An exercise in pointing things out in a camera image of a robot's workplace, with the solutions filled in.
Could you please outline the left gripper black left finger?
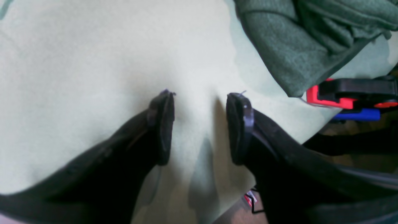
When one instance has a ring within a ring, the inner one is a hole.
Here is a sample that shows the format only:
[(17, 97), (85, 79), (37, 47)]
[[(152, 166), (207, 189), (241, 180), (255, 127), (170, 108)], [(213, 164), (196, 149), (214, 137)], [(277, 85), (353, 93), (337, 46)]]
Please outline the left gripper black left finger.
[(174, 93), (38, 184), (1, 195), (1, 214), (28, 224), (129, 224), (145, 177), (170, 158)]

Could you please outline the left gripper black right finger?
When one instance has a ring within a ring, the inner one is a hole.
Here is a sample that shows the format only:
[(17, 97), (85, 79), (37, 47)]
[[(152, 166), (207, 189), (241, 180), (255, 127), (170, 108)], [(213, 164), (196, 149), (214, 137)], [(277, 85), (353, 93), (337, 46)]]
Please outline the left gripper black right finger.
[(242, 94), (226, 114), (232, 161), (254, 175), (268, 223), (397, 223), (397, 175), (325, 161)]

